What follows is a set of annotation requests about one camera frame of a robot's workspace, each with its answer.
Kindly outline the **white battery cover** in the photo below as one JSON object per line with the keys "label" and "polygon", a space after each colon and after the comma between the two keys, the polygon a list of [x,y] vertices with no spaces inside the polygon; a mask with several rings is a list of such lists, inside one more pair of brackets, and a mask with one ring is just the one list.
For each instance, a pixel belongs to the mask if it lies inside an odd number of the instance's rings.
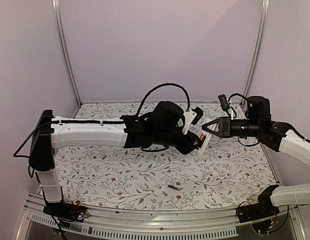
{"label": "white battery cover", "polygon": [[141,158],[142,158],[142,155],[140,154],[134,155],[132,157],[132,163],[136,164]]}

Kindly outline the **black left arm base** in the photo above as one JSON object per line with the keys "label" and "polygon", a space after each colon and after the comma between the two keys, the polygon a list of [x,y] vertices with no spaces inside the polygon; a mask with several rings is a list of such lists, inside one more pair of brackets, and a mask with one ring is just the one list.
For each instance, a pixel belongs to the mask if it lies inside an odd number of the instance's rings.
{"label": "black left arm base", "polygon": [[88,209],[80,205],[80,201],[72,203],[46,203],[43,212],[66,222],[83,222],[90,216]]}

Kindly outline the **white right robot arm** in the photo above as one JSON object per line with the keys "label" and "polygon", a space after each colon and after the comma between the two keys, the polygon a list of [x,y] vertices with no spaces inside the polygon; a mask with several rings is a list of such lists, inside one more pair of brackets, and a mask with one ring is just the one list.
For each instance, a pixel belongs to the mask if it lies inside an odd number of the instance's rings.
{"label": "white right robot arm", "polygon": [[[258,143],[275,152],[291,156],[310,167],[310,140],[302,136],[291,124],[272,121],[270,102],[262,96],[245,98],[247,110],[244,119],[230,115],[219,117],[202,126],[202,132],[219,138],[256,138]],[[257,198],[253,213],[264,218],[273,207],[310,205],[310,183],[267,187]]]}

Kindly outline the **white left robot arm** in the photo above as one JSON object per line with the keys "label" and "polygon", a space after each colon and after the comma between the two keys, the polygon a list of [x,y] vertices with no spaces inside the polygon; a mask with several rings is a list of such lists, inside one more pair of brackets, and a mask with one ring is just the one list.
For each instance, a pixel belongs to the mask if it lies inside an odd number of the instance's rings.
{"label": "white left robot arm", "polygon": [[122,115],[112,119],[74,119],[54,116],[52,110],[42,112],[36,128],[26,137],[13,156],[31,141],[27,156],[29,166],[39,177],[44,198],[58,217],[69,213],[63,202],[55,167],[54,152],[71,146],[114,146],[125,149],[150,146],[174,147],[183,155],[201,147],[198,135],[189,127],[203,116],[202,109],[183,109],[170,101],[161,101],[153,111],[143,115]]}

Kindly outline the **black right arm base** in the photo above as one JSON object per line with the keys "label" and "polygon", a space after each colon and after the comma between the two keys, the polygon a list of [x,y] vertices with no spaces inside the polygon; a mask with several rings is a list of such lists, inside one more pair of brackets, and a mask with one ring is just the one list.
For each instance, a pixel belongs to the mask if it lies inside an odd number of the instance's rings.
{"label": "black right arm base", "polygon": [[258,197],[257,203],[241,205],[236,209],[240,223],[255,221],[274,216],[279,213],[279,208],[271,202],[270,196],[279,185],[270,185]]}

